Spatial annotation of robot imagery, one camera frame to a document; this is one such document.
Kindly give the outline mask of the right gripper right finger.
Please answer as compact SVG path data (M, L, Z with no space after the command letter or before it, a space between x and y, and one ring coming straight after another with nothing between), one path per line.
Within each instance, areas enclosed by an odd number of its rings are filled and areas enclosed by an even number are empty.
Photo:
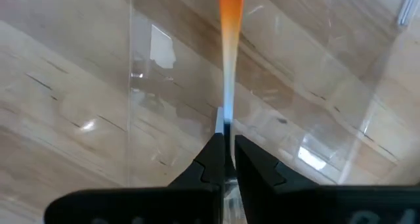
M420 224L420 187L319 185L243 135L235 157L248 224Z

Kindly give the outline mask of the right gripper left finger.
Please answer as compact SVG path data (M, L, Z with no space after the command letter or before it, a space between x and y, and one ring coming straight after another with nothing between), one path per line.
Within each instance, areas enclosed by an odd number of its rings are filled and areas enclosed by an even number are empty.
M52 201L44 224L222 224L224 136L214 134L165 187L87 189Z

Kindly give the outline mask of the red-handled fork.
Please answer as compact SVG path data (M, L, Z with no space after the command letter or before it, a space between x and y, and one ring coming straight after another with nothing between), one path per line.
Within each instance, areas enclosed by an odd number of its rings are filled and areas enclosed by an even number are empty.
M234 119L234 95L238 44L242 28L244 0L219 0L220 35L223 66L223 134L225 141L225 183L232 185L236 170L232 161L232 124Z

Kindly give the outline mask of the clear plastic bin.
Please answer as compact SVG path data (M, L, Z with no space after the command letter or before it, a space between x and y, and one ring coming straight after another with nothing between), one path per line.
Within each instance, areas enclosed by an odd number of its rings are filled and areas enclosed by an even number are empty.
M219 0L0 0L0 224L169 184L215 132ZM420 185L420 0L245 0L232 131L326 185Z

